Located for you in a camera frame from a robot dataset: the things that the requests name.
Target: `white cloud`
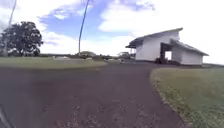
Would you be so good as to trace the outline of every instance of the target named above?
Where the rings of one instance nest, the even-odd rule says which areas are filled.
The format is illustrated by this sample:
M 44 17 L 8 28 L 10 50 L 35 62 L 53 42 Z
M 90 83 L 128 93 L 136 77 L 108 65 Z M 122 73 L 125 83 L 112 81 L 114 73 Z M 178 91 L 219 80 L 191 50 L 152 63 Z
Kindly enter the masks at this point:
M 155 11 L 145 8 L 147 2 L 155 4 Z M 184 27 L 181 40 L 210 56 L 205 62 L 223 63 L 221 48 L 224 19 L 222 0 L 131 0 L 127 3 L 111 2 L 101 15 L 103 22 L 99 29 L 106 32 L 129 32 L 142 36 L 154 32 Z
M 8 22 L 12 6 L 15 0 L 2 0 L 0 3 L 0 20 Z M 53 13 L 54 10 L 68 8 L 74 9 L 81 0 L 17 0 L 17 6 L 13 17 L 13 22 L 33 21 L 40 30 L 45 30 L 47 25 L 40 22 L 40 18 Z M 59 18 L 65 18 L 66 13 L 56 15 Z
M 54 32 L 44 32 L 45 43 L 41 46 L 42 53 L 75 54 L 78 52 L 78 39 Z M 81 51 L 92 51 L 96 54 L 117 55 L 121 51 L 127 51 L 125 46 L 133 37 L 118 36 L 114 38 L 104 37 L 100 41 L 94 42 L 82 40 Z
M 54 16 L 60 20 L 68 18 L 68 14 L 55 14 Z
M 87 8 L 87 12 L 89 12 L 92 8 L 93 8 L 93 5 L 89 5 L 88 8 Z M 85 7 L 83 7 L 83 8 L 80 9 L 80 10 L 78 10 L 78 11 L 77 11 L 77 14 L 78 14 L 79 16 L 83 16 L 84 12 L 85 12 Z

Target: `tree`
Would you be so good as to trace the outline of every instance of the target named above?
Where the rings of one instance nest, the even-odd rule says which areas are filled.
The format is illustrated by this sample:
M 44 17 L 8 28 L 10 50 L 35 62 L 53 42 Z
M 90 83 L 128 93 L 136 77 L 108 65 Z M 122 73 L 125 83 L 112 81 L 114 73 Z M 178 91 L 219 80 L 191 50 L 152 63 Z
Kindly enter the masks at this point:
M 120 59 L 130 59 L 131 56 L 128 52 L 120 52 L 118 54 L 118 58 L 120 58 Z
M 20 56 L 35 54 L 43 44 L 42 35 L 33 22 L 21 22 L 11 25 L 2 33 L 0 48 L 7 44 L 9 53 L 17 53 Z

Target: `utility pole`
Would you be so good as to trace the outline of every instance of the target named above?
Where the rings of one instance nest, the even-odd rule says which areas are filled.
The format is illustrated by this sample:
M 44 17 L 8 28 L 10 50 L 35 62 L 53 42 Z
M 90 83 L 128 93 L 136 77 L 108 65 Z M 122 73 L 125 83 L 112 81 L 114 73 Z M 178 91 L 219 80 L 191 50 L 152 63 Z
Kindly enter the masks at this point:
M 81 29 L 80 29 L 80 33 L 79 33 L 79 55 L 80 55 L 80 52 L 81 52 L 82 30 L 83 30 L 83 26 L 84 26 L 85 19 L 86 19 L 86 12 L 87 12 L 87 9 L 88 9 L 88 5 L 89 5 L 89 0 L 87 0 L 87 3 L 86 3 L 86 8 L 85 8 L 85 12 L 84 12 L 83 20 L 82 20 L 82 25 L 81 25 Z
M 12 8 L 12 12 L 11 12 L 11 15 L 10 15 L 10 18 L 9 18 L 8 28 L 10 28 L 11 23 L 12 23 L 13 14 L 14 14 L 14 11 L 16 9 L 16 3 L 17 3 L 17 0 L 15 0 L 14 5 L 13 5 L 13 8 Z M 4 54 L 5 54 L 5 56 L 8 56 L 8 51 L 7 51 L 7 38 L 4 41 L 5 41 Z

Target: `doorway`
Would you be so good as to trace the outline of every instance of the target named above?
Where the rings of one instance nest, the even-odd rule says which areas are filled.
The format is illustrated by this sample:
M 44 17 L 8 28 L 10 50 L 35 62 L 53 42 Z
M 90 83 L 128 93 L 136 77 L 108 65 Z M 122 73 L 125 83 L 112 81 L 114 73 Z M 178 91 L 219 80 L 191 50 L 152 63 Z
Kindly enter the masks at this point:
M 167 63 L 167 59 L 171 60 L 172 45 L 161 43 L 160 44 L 160 61 L 161 63 Z

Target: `green lawn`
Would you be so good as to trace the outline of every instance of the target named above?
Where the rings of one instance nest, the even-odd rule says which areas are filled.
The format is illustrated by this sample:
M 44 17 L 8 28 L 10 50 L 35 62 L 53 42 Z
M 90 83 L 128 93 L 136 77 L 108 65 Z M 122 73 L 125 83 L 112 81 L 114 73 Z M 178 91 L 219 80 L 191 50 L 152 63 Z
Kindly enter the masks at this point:
M 32 68 L 32 69 L 66 69 L 106 65 L 103 61 L 83 59 L 53 59 L 36 57 L 0 58 L 0 67 Z
M 193 128 L 224 128 L 224 68 L 157 69 L 150 79 Z

